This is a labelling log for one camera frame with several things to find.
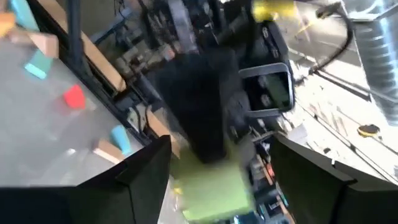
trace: black cable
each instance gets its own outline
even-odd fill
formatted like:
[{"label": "black cable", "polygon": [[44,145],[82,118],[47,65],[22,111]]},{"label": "black cable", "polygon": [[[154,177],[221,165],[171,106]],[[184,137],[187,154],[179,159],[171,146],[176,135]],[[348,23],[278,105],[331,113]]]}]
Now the black cable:
[{"label": "black cable", "polygon": [[126,18],[123,13],[122,13],[122,8],[126,8],[126,5],[124,4],[123,0],[113,0],[113,7],[114,7],[114,14],[116,15],[116,10],[119,13],[119,15],[125,20],[125,21],[131,21],[135,22],[137,21],[136,19],[128,19]]},{"label": "black cable", "polygon": [[139,133],[146,136],[141,128],[141,114],[139,113],[137,106],[133,106],[132,109],[137,114],[137,125],[138,125],[137,129],[138,129]]},{"label": "black cable", "polygon": [[343,44],[341,45],[341,47],[336,50],[331,56],[329,56],[326,60],[320,62],[320,63],[316,63],[315,65],[313,65],[310,70],[308,71],[309,75],[314,74],[315,72],[323,69],[325,66],[327,66],[330,62],[334,61],[335,59],[337,59],[350,45],[350,43],[353,41],[354,39],[354,27],[352,22],[350,21],[350,19],[347,17],[347,15],[344,12],[341,12],[339,10],[340,8],[340,3],[334,3],[331,5],[327,5],[324,7],[321,7],[319,10],[317,10],[317,17],[318,18],[325,18],[328,17],[332,14],[337,14],[339,15],[346,26],[347,29],[347,37],[346,40],[343,42]]},{"label": "black cable", "polygon": [[145,120],[146,120],[145,126],[146,126],[148,129],[153,130],[153,129],[150,127],[150,124],[149,124],[149,120],[148,120],[148,110],[149,110],[149,105],[147,105],[147,106],[145,107]]}]

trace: toy block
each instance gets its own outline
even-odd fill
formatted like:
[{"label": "toy block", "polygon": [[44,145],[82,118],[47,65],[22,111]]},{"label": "toy block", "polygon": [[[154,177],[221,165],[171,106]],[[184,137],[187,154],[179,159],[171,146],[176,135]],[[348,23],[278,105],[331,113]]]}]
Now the toy block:
[{"label": "toy block", "polygon": [[[34,31],[40,31],[26,0],[9,0],[10,8],[16,15],[17,24]],[[31,74],[43,79],[50,70],[52,58],[46,57],[40,50],[36,50],[32,59],[25,65]]]},{"label": "toy block", "polygon": [[130,140],[123,125],[118,125],[111,131],[113,142],[122,150],[123,155],[129,155],[131,150]]},{"label": "toy block", "polygon": [[63,98],[67,105],[72,109],[85,108],[85,96],[83,90],[79,85],[73,85],[68,91],[63,94]]},{"label": "toy block", "polygon": [[112,162],[113,164],[118,164],[124,160],[122,151],[120,151],[120,149],[112,145],[110,142],[103,139],[98,141],[98,144],[93,152],[107,161]]},{"label": "toy block", "polygon": [[53,34],[29,32],[30,39],[37,48],[47,57],[58,58],[58,37]]},{"label": "toy block", "polygon": [[0,37],[4,37],[15,26],[14,13],[0,13]]},{"label": "toy block", "polygon": [[25,69],[40,79],[47,77],[52,64],[52,59],[46,57],[41,51],[37,50],[31,60],[25,65]]},{"label": "toy block", "polygon": [[29,30],[39,31],[35,17],[26,0],[10,0],[9,4],[17,17],[17,24]]}]

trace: yellow tape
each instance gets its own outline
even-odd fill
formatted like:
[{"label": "yellow tape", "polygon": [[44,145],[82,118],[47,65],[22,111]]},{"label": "yellow tape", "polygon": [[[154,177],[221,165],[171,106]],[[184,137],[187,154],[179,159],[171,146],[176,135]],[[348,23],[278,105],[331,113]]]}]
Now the yellow tape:
[{"label": "yellow tape", "polygon": [[294,17],[295,8],[293,0],[254,0],[252,14],[256,22],[274,19],[275,14]]}]

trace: table surface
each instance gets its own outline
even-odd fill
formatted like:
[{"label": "table surface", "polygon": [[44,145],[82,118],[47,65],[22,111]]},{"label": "table surface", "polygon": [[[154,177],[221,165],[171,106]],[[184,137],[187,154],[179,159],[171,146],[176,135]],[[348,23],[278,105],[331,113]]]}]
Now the table surface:
[{"label": "table surface", "polygon": [[[0,42],[0,185],[77,185],[112,163],[92,153],[119,121],[58,59],[45,80],[24,69],[34,49]],[[81,86],[84,110],[63,93]],[[133,150],[142,146],[129,135]]]}]

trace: blue block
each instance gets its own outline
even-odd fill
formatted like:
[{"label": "blue block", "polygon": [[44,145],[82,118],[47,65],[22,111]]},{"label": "blue block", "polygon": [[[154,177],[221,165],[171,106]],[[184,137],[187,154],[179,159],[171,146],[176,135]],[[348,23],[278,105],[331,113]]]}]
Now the blue block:
[{"label": "blue block", "polygon": [[9,5],[17,18],[17,23],[29,30],[39,31],[35,17],[26,0],[10,0]]},{"label": "blue block", "polygon": [[132,152],[130,140],[123,125],[114,127],[111,131],[111,137],[113,142],[122,150],[123,155],[126,156]]},{"label": "blue block", "polygon": [[52,64],[52,59],[46,57],[41,51],[37,50],[32,59],[25,65],[25,69],[31,74],[44,79],[47,76]]},{"label": "blue block", "polygon": [[[39,31],[36,20],[26,0],[10,0],[11,10],[17,18],[17,23],[29,30]],[[25,69],[31,74],[43,79],[50,70],[52,58],[46,57],[39,49],[36,50],[31,60],[25,65]]]}]

